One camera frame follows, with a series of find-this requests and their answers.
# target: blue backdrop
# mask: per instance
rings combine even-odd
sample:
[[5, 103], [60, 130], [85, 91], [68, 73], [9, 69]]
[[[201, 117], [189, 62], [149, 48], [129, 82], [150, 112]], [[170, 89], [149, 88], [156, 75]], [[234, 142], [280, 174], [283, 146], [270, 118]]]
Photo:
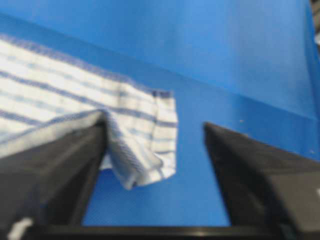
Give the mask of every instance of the blue backdrop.
[[320, 159], [308, 0], [10, 0], [0, 12], [32, 23], [2, 15], [1, 32], [175, 92], [177, 174], [126, 191], [103, 171], [85, 225], [228, 225], [205, 121]]

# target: white cloth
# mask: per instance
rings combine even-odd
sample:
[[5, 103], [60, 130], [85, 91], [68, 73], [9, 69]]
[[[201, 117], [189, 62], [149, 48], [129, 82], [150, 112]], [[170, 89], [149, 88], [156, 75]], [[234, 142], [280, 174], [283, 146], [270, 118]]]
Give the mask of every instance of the white cloth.
[[0, 158], [104, 122], [109, 164], [125, 188], [175, 173], [170, 92], [7, 35], [0, 35], [0, 83]]

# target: black plastic part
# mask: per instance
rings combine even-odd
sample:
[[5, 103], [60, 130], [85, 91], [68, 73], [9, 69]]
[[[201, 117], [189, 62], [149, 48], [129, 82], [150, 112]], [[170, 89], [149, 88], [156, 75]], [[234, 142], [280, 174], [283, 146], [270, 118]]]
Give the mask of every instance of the black plastic part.
[[0, 159], [0, 239], [13, 223], [79, 224], [107, 147], [105, 127], [78, 130]]
[[233, 224], [320, 239], [319, 163], [210, 123], [205, 132]]
[[212, 239], [274, 240], [269, 230], [259, 227], [81, 227], [47, 226], [31, 228], [33, 240], [102, 240], [102, 239]]

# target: blue surface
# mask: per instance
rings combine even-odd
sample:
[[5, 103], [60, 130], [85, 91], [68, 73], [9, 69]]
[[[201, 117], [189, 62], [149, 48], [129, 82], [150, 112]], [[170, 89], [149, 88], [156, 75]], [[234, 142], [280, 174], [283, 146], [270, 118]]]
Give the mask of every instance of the blue surface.
[[0, 32], [174, 90], [180, 124], [177, 174], [126, 191], [103, 171], [85, 225], [228, 225], [205, 121], [320, 159], [320, 68], [307, 0], [86, 3], [0, 3], [0, 11], [80, 40], [6, 17]]
[[316, 118], [309, 0], [10, 0], [0, 11]]

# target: striped towel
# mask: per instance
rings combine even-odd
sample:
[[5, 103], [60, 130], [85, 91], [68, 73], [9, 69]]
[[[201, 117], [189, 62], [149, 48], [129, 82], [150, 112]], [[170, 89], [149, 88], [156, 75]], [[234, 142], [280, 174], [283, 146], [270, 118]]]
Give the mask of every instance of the striped towel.
[[175, 173], [170, 92], [4, 34], [0, 82], [0, 158], [105, 123], [110, 165], [126, 189]]

